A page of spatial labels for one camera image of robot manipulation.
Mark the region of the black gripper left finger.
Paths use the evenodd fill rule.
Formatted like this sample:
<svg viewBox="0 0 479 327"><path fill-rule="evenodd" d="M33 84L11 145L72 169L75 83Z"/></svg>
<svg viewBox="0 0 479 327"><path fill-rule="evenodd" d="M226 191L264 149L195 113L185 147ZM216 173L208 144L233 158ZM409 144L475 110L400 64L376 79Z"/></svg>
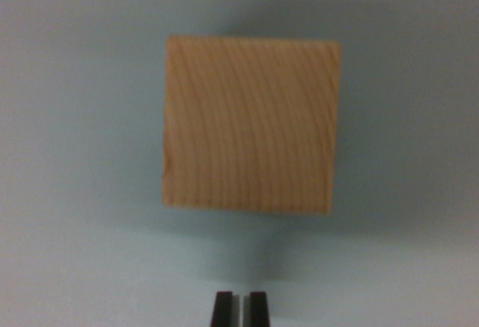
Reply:
<svg viewBox="0 0 479 327"><path fill-rule="evenodd" d="M239 296L232 291L216 293L210 327L237 327L240 323Z"/></svg>

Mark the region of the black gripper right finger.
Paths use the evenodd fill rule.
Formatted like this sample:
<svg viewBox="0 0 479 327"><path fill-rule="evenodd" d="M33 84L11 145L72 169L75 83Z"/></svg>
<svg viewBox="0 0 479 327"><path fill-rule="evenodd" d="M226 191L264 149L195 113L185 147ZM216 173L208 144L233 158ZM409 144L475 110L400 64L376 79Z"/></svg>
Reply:
<svg viewBox="0 0 479 327"><path fill-rule="evenodd" d="M267 294L264 291L250 292L243 299L243 327L270 327Z"/></svg>

